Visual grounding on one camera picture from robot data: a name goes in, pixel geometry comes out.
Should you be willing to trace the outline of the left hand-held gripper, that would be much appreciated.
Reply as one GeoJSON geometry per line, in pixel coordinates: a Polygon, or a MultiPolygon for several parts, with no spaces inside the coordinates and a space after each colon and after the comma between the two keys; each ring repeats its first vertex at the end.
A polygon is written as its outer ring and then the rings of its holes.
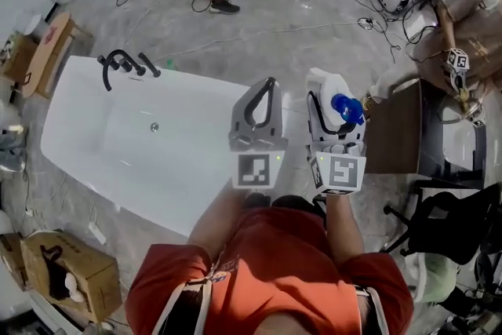
{"type": "Polygon", "coordinates": [[[282,93],[275,78],[251,86],[235,103],[229,134],[232,184],[235,189],[272,189],[285,159],[288,139],[282,135],[282,93]],[[254,111],[265,100],[262,119],[254,111]]]}

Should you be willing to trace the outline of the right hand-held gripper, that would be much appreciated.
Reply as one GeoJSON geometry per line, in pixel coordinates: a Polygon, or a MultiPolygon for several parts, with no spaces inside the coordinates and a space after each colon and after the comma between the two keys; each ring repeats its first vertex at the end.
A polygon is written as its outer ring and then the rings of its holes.
{"type": "Polygon", "coordinates": [[[312,68],[306,81],[310,142],[307,162],[315,190],[321,194],[349,195],[359,191],[365,173],[366,157],[362,124],[345,122],[332,106],[332,98],[342,93],[339,74],[312,68]]]}

